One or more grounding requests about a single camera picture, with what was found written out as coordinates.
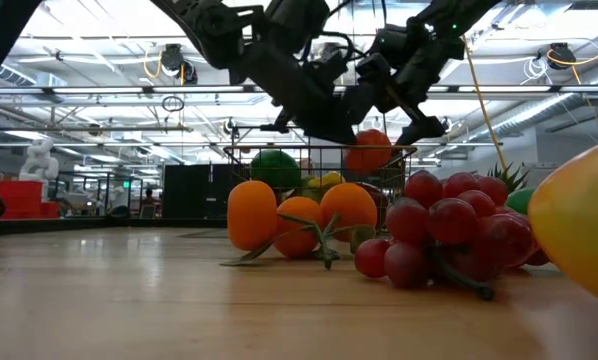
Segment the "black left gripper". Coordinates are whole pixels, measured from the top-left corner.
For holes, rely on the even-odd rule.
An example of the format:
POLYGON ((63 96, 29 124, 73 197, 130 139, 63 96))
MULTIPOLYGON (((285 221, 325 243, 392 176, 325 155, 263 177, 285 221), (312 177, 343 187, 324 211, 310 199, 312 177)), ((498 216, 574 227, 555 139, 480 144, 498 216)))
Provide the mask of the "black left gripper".
POLYGON ((228 36, 228 49, 231 85, 250 79, 275 100, 289 100, 290 111, 283 108, 273 123, 261 126, 262 131, 288 133, 292 120, 310 137, 345 145, 356 142, 342 95, 332 95, 334 80, 347 70, 349 45, 345 52, 332 48, 324 57, 301 64, 271 43, 247 45, 235 31, 228 36))

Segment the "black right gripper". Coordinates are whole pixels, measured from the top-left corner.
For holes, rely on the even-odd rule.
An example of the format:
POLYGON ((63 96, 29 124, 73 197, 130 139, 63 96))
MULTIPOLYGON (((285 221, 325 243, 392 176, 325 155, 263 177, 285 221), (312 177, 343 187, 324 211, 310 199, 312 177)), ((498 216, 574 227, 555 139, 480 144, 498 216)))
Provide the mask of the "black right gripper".
POLYGON ((388 24, 380 29, 368 54, 356 65, 361 84, 375 90, 374 106, 381 113, 400 107, 411 122, 402 128, 395 144, 412 145, 424 138, 442 136, 447 127, 435 116, 426 116, 419 103, 451 60, 464 58, 465 43, 456 26, 437 26, 420 19, 407 25, 388 24))

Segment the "yellow banana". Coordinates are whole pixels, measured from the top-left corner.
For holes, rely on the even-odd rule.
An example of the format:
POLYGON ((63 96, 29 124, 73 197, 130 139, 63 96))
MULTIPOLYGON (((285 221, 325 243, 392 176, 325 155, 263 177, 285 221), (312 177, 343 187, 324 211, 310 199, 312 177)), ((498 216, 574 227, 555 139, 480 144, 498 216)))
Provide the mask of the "yellow banana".
POLYGON ((309 188, 327 189, 345 182, 346 179, 339 172, 331 171, 322 177, 309 180, 307 186, 309 188))

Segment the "green pear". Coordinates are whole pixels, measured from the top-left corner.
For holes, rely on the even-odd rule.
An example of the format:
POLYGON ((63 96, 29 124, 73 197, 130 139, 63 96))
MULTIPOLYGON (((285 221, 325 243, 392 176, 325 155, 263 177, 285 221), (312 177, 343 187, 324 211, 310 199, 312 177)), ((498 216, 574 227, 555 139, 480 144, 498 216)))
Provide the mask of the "green pear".
POLYGON ((309 185, 311 180, 317 180, 313 176, 306 176, 302 179, 302 184, 298 188, 298 195, 314 200, 316 203, 320 203, 323 197, 323 190, 319 187, 312 187, 309 185))

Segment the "orange tangerine cluster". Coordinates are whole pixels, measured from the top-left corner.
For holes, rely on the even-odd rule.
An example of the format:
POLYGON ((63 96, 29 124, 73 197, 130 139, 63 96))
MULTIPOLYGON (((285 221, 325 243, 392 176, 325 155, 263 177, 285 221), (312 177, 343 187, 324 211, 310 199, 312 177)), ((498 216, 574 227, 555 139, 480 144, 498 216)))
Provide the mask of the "orange tangerine cluster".
POLYGON ((354 182, 326 188, 319 201, 305 196, 278 202, 273 189, 258 180, 235 186, 228 196, 227 235, 244 252, 226 266, 244 266, 273 247, 287 259, 316 259, 326 269, 338 258, 328 241, 347 242, 352 252, 376 234, 378 207, 354 182))

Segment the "red yellow mango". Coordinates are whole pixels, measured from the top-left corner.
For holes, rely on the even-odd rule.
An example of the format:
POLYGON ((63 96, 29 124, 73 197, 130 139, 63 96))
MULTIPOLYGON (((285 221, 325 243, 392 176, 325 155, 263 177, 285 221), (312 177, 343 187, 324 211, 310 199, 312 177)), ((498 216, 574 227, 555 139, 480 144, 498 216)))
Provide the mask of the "red yellow mango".
POLYGON ((546 177, 528 215, 549 259, 598 298, 598 145, 546 177))

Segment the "red grape bunch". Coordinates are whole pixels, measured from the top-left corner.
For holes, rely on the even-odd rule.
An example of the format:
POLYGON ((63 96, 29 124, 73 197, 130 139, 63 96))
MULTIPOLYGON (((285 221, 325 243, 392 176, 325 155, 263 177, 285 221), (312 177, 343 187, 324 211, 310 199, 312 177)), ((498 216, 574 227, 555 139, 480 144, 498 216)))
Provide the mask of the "red grape bunch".
POLYGON ((450 283, 489 301, 502 272, 549 262, 527 215, 508 208, 506 185, 495 177, 458 172, 445 180, 421 170, 387 210, 385 239, 363 241, 356 270, 394 287, 450 283))

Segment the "small pineapple top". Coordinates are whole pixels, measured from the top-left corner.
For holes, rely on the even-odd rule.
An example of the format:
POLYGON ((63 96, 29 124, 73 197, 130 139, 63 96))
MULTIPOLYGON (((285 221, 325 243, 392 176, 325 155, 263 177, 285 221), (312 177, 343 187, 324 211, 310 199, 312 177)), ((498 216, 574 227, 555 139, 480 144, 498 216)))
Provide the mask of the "small pineapple top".
POLYGON ((502 180, 506 185, 509 194, 527 186, 529 171, 524 170, 522 165, 513 168, 514 163, 510 162, 505 168, 500 168, 496 163, 489 169, 487 175, 502 180))

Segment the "black cabinet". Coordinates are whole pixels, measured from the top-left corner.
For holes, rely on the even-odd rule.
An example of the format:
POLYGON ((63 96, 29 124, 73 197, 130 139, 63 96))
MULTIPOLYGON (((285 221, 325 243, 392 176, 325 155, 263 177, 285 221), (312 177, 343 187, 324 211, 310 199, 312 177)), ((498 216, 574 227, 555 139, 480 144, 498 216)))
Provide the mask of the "black cabinet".
POLYGON ((229 193, 242 181, 229 164, 168 165, 162 187, 163 217, 225 219, 229 193))

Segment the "person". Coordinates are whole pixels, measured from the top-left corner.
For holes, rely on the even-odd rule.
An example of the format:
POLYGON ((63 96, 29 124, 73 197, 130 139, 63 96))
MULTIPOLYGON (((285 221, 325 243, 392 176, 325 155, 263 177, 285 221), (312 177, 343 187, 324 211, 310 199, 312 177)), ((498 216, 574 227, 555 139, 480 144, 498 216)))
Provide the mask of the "person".
POLYGON ((157 215, 159 201, 153 196, 153 190, 145 190, 145 196, 141 200, 139 217, 141 219, 153 219, 157 215))

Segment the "white robot figure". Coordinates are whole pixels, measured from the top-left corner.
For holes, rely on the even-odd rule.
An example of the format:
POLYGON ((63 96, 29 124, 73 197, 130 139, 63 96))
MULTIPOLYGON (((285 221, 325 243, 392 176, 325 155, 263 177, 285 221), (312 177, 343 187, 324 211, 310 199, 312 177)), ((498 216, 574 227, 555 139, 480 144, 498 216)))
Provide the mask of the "white robot figure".
POLYGON ((54 143, 50 139, 37 139, 26 150, 26 160, 19 171, 19 180, 47 182, 59 173, 58 160, 51 156, 54 143))

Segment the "red box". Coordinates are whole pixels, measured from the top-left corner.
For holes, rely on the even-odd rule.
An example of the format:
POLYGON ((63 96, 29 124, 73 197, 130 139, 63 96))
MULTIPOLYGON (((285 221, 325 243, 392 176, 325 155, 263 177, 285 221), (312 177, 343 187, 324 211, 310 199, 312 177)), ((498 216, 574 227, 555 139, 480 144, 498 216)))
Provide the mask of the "red box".
POLYGON ((6 206, 2 219, 58 219, 58 204, 44 200, 42 190, 38 181, 1 181, 0 198, 6 206))

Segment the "black aluminium table frame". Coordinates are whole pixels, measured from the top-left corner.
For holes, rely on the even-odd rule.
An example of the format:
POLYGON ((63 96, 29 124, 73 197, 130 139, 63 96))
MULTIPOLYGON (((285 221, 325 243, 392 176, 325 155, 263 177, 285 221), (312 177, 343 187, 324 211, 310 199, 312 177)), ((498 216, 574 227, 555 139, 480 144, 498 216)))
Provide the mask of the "black aluminium table frame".
POLYGON ((71 219, 0 220, 0 235, 32 234, 101 228, 226 228, 225 219, 139 219, 84 217, 71 219))

